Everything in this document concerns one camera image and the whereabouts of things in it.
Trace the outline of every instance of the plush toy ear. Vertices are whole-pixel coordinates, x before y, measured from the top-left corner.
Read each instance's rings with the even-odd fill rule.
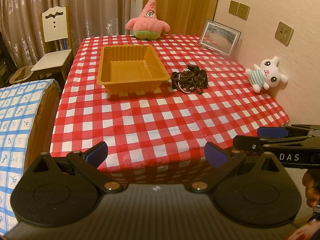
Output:
[[[276,65],[278,65],[279,62],[280,62],[280,59],[279,59],[278,57],[273,57],[272,61],[273,61]]]
[[[281,82],[284,83],[284,84],[287,84],[287,82],[288,82],[288,77],[285,76],[285,75],[283,75],[283,74],[281,74]]]

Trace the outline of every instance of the black metal rack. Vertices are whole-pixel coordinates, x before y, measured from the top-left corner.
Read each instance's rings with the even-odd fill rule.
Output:
[[[9,79],[17,70],[0,32],[0,87],[10,86]]]

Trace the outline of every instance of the chair seat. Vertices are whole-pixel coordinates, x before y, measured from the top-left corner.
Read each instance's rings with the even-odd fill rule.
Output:
[[[71,49],[65,49],[44,54],[31,71],[61,67],[66,63],[71,52]]]

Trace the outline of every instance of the striped shirt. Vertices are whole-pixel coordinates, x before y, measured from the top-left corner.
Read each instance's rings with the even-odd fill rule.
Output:
[[[253,70],[252,76],[250,77],[250,82],[252,85],[259,85],[261,88],[263,88],[264,84],[264,78],[261,73],[261,70]]]

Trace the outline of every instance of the gray ribbed panel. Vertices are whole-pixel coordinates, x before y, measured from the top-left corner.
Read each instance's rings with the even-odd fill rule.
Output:
[[[248,228],[223,217],[206,195],[187,192],[183,185],[131,184],[119,194],[103,197],[99,206],[78,223],[60,228],[19,224],[8,240],[283,240],[295,229]]]

